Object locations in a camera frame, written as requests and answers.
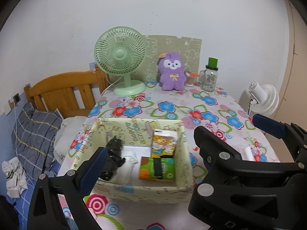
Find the cartoon packaging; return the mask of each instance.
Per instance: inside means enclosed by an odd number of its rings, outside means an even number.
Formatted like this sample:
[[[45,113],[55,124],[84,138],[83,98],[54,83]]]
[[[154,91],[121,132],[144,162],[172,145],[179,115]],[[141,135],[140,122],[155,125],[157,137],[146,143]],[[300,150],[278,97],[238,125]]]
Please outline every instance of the cartoon packaging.
[[[172,158],[177,140],[178,134],[176,131],[155,129],[151,157]]]
[[[139,179],[162,182],[175,180],[174,159],[142,156]]]

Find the white cable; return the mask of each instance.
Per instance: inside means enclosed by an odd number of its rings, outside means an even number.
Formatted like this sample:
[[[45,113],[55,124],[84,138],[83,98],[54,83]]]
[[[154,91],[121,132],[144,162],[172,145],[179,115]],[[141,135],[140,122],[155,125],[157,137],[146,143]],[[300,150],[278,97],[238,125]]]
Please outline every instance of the white cable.
[[[16,157],[18,159],[18,161],[20,162],[19,158],[18,158],[18,154],[17,154],[17,113],[16,113],[16,105],[15,105],[15,101],[13,100],[14,103],[14,111],[15,111],[15,120],[16,120],[16,131],[15,131],[15,148],[16,148]],[[23,170],[23,172],[25,173],[26,177],[28,178],[28,180],[32,183],[33,188],[35,187],[35,185],[33,184],[33,182],[31,181],[31,179],[28,177],[27,173],[25,170]]]
[[[115,81],[114,83],[111,83],[111,82],[109,81],[109,79],[108,79],[108,75],[106,75],[106,80],[107,80],[108,83],[111,84],[111,85],[117,82],[117,81]]]
[[[104,92],[106,91],[106,90],[108,90],[111,86],[113,86],[117,81],[115,81],[115,82],[113,82],[111,85],[109,85],[101,94],[100,94],[100,97],[104,94]]]

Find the fabric storage box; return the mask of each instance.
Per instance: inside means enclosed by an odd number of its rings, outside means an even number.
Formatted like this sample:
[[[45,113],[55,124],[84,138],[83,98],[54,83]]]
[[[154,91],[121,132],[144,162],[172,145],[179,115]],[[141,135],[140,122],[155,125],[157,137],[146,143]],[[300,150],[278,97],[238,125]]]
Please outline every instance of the fabric storage box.
[[[90,159],[99,146],[106,146],[114,136],[123,145],[151,147],[154,129],[178,132],[178,142],[174,153],[176,187],[174,186],[122,186],[97,181],[93,193],[135,202],[179,203],[190,200],[193,177],[190,156],[181,120],[99,118],[84,140],[72,165],[77,170],[83,161]]]

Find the purple plush toy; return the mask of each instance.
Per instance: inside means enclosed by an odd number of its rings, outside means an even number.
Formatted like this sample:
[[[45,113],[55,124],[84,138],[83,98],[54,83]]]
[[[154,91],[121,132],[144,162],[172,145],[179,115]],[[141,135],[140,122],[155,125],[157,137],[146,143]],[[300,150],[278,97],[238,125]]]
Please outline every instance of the purple plush toy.
[[[178,53],[160,55],[158,70],[161,73],[160,82],[164,91],[183,91],[185,89],[185,68]]]

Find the black strap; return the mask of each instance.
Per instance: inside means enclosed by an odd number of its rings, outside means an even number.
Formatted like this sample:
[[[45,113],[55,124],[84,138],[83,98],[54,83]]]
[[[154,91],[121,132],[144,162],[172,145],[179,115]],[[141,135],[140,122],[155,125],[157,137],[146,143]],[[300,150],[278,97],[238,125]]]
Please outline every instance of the black strap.
[[[163,175],[162,175],[162,165],[161,165],[161,159],[160,158],[153,158],[153,168],[154,168],[154,175],[158,178],[158,179],[163,179]]]

